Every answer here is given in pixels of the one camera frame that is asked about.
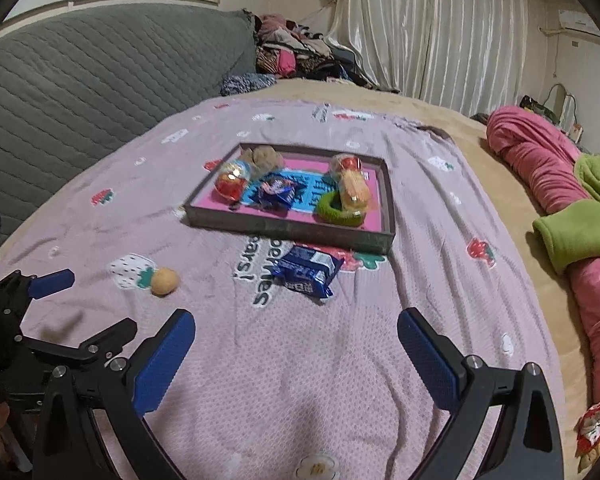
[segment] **tan ball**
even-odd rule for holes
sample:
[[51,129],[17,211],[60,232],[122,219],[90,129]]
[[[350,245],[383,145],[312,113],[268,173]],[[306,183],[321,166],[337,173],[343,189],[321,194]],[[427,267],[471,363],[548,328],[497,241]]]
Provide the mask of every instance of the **tan ball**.
[[166,296],[176,290],[180,278],[173,269],[163,267],[154,272],[151,278],[151,293],[156,296]]

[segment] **air conditioner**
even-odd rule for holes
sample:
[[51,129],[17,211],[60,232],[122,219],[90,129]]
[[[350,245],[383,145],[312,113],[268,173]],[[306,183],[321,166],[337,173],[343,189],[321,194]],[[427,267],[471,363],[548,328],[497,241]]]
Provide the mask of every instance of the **air conditioner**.
[[569,30],[586,32],[600,38],[600,30],[586,12],[578,10],[559,10],[560,26]]

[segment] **candy wrapper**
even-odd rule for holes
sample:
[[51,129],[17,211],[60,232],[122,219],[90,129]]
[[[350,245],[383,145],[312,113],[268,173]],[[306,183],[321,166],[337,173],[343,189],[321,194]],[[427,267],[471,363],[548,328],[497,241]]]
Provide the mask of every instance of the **candy wrapper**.
[[298,184],[282,175],[271,174],[260,183],[253,201],[265,209],[288,211],[291,209],[298,191],[304,188],[303,184]]
[[600,402],[591,406],[578,421],[578,450],[576,456],[583,456],[600,443]]
[[251,168],[243,160],[224,163],[216,178],[216,191],[225,200],[235,203],[249,186]]
[[333,295],[329,285],[343,262],[330,254],[294,245],[279,259],[271,274],[290,290],[326,300]]

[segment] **blue snack packet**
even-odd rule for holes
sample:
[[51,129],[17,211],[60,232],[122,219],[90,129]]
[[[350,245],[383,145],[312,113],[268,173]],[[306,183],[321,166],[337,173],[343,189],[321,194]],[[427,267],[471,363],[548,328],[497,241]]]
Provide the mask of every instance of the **blue snack packet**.
[[281,279],[289,290],[326,300],[333,295],[329,284],[343,263],[344,260],[330,254],[294,245],[279,259],[271,274]]
[[253,201],[263,208],[289,210],[294,203],[296,193],[301,189],[304,189],[303,184],[272,173],[262,180]]

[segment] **white curtain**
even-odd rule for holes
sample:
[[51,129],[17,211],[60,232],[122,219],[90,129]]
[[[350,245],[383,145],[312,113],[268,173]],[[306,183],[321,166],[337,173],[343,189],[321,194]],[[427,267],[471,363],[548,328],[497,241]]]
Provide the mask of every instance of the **white curtain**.
[[328,40],[381,88],[465,115],[513,104],[526,0],[338,0]]

